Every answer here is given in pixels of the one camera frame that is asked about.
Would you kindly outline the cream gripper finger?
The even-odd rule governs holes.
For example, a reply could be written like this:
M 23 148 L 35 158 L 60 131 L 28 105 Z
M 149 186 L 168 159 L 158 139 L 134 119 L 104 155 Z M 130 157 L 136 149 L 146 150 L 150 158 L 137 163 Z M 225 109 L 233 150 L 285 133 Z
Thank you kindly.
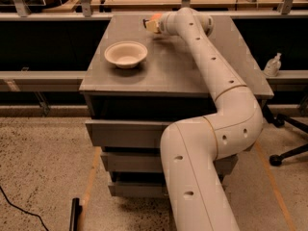
M 155 34 L 161 33 L 160 28 L 159 28 L 159 23 L 157 20 L 146 20 L 145 28 L 147 31 L 155 33 Z

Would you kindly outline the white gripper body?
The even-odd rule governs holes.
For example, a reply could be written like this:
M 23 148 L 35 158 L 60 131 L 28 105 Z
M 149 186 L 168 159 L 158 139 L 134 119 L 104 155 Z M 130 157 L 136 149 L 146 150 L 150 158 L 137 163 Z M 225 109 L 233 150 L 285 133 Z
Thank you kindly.
M 159 19 L 159 29 L 162 34 L 176 35 L 175 12 L 163 13 Z

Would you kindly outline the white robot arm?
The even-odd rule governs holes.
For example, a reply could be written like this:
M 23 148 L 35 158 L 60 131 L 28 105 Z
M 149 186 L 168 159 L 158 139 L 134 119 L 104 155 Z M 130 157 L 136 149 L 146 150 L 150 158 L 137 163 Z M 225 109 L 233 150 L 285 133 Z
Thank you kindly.
M 238 154 L 263 128 L 258 101 L 208 39 L 211 18 L 193 9 L 157 13 L 145 22 L 156 34 L 180 37 L 188 46 L 216 110 L 170 124 L 160 151 L 177 231 L 240 231 L 214 161 Z

